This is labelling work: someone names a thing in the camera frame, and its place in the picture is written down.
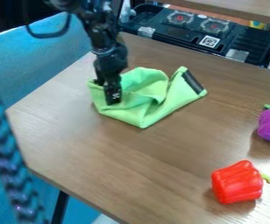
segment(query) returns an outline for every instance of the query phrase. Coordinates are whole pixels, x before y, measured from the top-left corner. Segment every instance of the red bell pepper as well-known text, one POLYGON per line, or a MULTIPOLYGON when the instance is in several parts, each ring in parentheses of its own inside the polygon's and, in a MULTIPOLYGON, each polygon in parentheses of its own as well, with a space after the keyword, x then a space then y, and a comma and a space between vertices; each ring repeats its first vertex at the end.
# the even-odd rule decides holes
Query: red bell pepper
POLYGON ((252 162, 242 160, 212 173, 212 187, 218 201, 230 204, 255 200, 262 194, 263 179, 270 184, 270 178, 260 174, 252 162))

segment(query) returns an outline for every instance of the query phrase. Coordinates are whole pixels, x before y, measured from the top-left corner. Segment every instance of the green towel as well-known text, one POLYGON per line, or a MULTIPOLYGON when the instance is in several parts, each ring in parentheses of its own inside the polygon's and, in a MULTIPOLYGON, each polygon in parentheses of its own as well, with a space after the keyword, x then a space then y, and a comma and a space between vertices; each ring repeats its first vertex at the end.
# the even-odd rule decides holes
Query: green towel
POLYGON ((162 71, 138 67, 122 75, 122 101, 108 106, 103 87, 89 81, 93 103, 102 115, 140 127, 156 123, 178 108, 207 94, 182 66, 169 79, 162 71))

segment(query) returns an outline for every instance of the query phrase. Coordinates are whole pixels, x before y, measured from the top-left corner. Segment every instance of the tabletop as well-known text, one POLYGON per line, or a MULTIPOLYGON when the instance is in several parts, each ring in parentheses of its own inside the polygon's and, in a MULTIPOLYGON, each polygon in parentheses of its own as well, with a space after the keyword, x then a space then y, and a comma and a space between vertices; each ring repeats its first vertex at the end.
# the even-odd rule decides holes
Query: tabletop
POLYGON ((270 143, 255 130, 270 104, 270 70, 124 34, 129 68, 188 67, 209 94, 148 129, 97 114, 89 53, 8 109, 25 161, 39 177, 121 223, 270 223, 261 199, 220 205, 217 168, 250 159, 270 175, 270 143))
POLYGON ((270 24, 270 0, 163 0, 162 2, 270 24))

